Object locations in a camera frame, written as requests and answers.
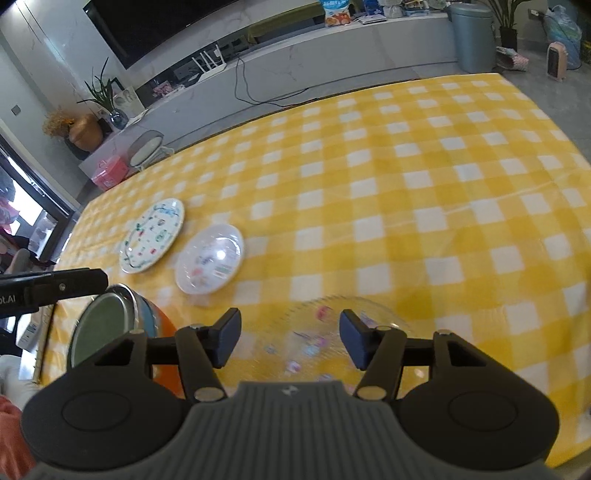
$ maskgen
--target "orange pot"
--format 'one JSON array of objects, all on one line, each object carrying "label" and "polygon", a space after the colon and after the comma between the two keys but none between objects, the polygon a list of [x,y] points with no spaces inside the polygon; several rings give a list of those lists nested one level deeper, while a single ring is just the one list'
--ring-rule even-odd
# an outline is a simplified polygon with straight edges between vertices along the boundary
[{"label": "orange pot", "polygon": [[70,127],[70,142],[81,150],[93,152],[103,142],[103,131],[91,113],[76,119]]}]

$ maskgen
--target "trash can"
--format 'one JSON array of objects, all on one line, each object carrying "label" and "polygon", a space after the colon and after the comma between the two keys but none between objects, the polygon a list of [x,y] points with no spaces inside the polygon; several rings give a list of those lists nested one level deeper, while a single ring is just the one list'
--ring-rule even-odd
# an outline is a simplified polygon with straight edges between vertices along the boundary
[{"label": "trash can", "polygon": [[451,4],[448,18],[460,68],[468,73],[490,72],[496,58],[492,10],[483,4]]}]

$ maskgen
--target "pink box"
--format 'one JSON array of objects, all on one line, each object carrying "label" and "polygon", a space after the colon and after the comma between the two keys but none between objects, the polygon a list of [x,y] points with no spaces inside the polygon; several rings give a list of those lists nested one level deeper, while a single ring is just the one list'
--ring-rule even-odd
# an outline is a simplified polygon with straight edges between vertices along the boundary
[{"label": "pink box", "polygon": [[99,162],[99,167],[96,169],[92,181],[103,192],[106,192],[121,183],[128,171],[129,167],[123,157],[116,155]]}]

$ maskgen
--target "yellow checkered tablecloth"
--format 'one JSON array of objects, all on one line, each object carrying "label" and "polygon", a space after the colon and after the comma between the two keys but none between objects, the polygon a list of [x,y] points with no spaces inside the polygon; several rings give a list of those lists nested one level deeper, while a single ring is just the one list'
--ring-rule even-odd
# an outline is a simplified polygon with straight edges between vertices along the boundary
[{"label": "yellow checkered tablecloth", "polygon": [[[590,186],[575,146],[497,74],[385,85],[248,122],[130,178],[87,207],[59,268],[103,268],[177,327],[239,307],[251,339],[332,294],[383,303],[420,335],[451,329],[554,401],[557,465],[591,446]],[[166,197],[186,206],[179,239],[124,274],[121,239]],[[204,305],[176,287],[174,264],[212,222],[242,231],[246,260]],[[64,372],[87,301],[57,308],[44,383]],[[225,384],[257,377],[242,350]]]}]

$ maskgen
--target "glass door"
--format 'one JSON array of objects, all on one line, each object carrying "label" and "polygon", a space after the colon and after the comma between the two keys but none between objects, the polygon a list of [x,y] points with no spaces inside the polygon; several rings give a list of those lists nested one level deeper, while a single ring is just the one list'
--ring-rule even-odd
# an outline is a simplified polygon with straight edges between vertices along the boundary
[{"label": "glass door", "polygon": [[0,233],[47,261],[72,213],[0,137]]}]

